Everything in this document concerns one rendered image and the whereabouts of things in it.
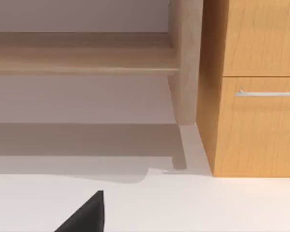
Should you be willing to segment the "pale wooden open shelf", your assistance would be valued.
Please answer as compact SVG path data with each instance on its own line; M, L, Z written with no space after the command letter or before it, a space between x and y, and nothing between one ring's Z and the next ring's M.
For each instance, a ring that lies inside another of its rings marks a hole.
M203 0L167 10L166 32L0 32L0 75L165 75L177 124L194 124Z

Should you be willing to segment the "orange wooden cupboard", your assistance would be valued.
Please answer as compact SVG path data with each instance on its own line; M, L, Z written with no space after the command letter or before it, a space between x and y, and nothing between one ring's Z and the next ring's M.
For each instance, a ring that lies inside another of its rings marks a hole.
M196 123L213 176L215 176L213 171L218 140L218 117L223 78L285 77L225 76L223 74L229 1L203 0L201 61Z

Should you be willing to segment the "plain wooden drawer front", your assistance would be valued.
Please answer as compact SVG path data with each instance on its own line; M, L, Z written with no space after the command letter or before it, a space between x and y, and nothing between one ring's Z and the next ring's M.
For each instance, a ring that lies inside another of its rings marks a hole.
M290 0L230 0L225 76L290 76Z

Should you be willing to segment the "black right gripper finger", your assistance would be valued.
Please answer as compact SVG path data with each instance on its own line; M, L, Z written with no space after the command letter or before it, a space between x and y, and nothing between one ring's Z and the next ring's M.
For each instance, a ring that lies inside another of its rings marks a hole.
M104 191L97 191L54 232L104 232Z

